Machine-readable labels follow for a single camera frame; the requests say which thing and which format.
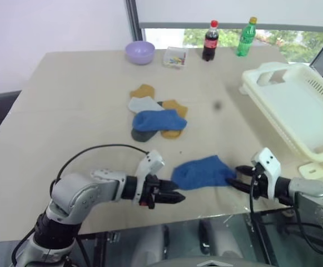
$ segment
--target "window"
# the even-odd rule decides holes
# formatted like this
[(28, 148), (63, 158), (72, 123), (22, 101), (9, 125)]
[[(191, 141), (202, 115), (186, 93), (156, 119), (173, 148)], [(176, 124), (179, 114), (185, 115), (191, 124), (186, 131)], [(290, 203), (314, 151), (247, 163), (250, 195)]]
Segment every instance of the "window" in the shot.
[[(145, 39), (157, 49), (203, 47), (207, 29), (145, 29)], [(237, 46), (240, 29), (220, 29), (218, 46)], [(311, 63), (323, 48), (323, 32), (279, 31), (257, 29), (255, 46), (278, 46), (289, 62)]]

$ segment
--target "red bottle cap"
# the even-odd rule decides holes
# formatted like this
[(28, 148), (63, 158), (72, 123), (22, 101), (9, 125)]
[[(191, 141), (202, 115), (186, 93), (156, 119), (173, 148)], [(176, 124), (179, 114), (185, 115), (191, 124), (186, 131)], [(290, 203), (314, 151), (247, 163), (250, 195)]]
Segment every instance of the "red bottle cap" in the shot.
[(213, 27), (213, 28), (218, 27), (218, 22), (215, 20), (211, 21), (211, 27)]

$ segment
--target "small dark spot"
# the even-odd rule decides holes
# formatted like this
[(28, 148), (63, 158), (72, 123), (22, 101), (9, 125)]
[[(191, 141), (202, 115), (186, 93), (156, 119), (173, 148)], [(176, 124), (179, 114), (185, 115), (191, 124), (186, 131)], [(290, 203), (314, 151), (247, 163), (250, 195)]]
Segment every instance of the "small dark spot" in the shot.
[(215, 103), (214, 103), (214, 105), (213, 105), (213, 107), (214, 107), (214, 109), (215, 110), (220, 110), (221, 109), (221, 107), (222, 107), (222, 104), (221, 104), (221, 102), (220, 101), (216, 101)]

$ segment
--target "plastic bottle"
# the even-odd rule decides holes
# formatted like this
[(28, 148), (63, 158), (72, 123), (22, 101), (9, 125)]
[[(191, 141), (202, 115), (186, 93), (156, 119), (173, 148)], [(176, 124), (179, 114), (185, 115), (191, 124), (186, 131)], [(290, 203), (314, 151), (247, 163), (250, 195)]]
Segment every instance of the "plastic bottle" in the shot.
[(246, 57), (256, 33), (256, 17), (251, 17), (249, 24), (242, 30), (237, 49), (237, 56)]
[(205, 35), (205, 44), (203, 46), (202, 58), (205, 61), (213, 60), (215, 58), (216, 48), (218, 44), (218, 22), (211, 21), (211, 27)]

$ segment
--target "coca-cola bottle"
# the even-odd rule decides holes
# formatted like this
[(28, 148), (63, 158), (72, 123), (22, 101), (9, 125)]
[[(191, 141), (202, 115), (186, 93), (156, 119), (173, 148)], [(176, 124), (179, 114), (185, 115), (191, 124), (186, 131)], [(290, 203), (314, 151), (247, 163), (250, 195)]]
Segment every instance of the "coca-cola bottle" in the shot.
[(216, 48), (218, 44), (218, 22), (211, 21), (211, 28), (205, 35), (205, 44), (203, 46), (202, 58), (205, 61), (213, 60), (215, 58)]

